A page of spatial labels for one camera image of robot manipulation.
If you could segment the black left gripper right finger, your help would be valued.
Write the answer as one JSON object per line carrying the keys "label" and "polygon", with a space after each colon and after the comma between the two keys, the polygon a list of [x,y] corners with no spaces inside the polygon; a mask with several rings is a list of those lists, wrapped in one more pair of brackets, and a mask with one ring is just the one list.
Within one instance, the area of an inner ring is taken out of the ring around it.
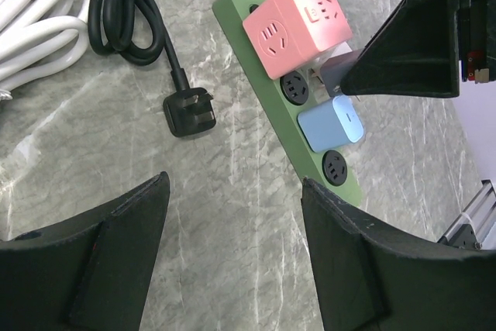
{"label": "black left gripper right finger", "polygon": [[495,253],[430,242],[312,179],[301,207],[327,330],[493,330]]}

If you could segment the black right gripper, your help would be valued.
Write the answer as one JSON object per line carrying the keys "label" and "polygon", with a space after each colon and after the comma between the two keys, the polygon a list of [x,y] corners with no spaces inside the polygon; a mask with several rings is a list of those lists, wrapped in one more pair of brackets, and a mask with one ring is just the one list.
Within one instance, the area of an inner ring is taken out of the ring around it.
{"label": "black right gripper", "polygon": [[340,87],[346,95],[454,98],[459,57],[463,81],[495,80],[495,0],[402,0]]}

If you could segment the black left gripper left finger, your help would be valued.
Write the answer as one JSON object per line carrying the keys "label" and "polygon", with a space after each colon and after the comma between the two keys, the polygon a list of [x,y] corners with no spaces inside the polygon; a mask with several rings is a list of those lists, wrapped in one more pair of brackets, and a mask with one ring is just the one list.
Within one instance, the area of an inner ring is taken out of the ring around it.
{"label": "black left gripper left finger", "polygon": [[3,330],[137,330],[164,229],[160,173],[62,222],[1,244]]}

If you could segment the grey charger plug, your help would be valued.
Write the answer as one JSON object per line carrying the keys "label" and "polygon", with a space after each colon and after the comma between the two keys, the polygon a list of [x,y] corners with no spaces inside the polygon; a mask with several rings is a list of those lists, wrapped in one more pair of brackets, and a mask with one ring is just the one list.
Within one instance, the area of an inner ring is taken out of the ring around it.
{"label": "grey charger plug", "polygon": [[362,50],[352,50],[332,55],[325,60],[312,74],[325,87],[329,97],[342,94],[341,81],[357,62]]}

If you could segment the blue charger plug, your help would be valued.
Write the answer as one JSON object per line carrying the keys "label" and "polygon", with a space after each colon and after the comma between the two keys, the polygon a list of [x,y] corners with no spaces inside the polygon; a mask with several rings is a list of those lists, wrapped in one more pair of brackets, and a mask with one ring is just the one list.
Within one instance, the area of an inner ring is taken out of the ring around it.
{"label": "blue charger plug", "polygon": [[318,104],[298,114],[298,125],[315,153],[357,143],[364,135],[364,127],[345,95]]}

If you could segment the green power strip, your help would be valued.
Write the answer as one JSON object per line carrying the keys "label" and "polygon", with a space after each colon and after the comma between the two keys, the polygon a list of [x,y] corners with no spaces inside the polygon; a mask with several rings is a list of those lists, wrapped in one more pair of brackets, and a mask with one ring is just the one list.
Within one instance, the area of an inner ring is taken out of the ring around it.
{"label": "green power strip", "polygon": [[216,0],[212,10],[298,178],[312,178],[344,201],[358,207],[363,195],[353,170],[347,171],[346,181],[342,185],[330,184],[322,169],[324,153],[311,150],[298,125],[298,114],[317,105],[315,96],[310,94],[304,105],[291,104],[284,96],[279,80],[272,81],[267,76],[244,31],[243,20],[250,14],[250,7],[260,5],[263,1]]}

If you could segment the large white charger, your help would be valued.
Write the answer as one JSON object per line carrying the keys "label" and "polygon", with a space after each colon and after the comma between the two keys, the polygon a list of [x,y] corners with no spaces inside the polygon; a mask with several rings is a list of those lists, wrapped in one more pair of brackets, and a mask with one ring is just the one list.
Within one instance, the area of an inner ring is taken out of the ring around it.
{"label": "large white charger", "polygon": [[308,69],[317,71],[320,69],[320,67],[330,58],[337,57],[339,55],[345,54],[352,52],[352,48],[347,42],[340,43],[336,45],[335,47],[332,47],[331,49],[327,50],[326,52],[322,53],[318,57],[316,57],[314,60],[312,60],[308,64]]}

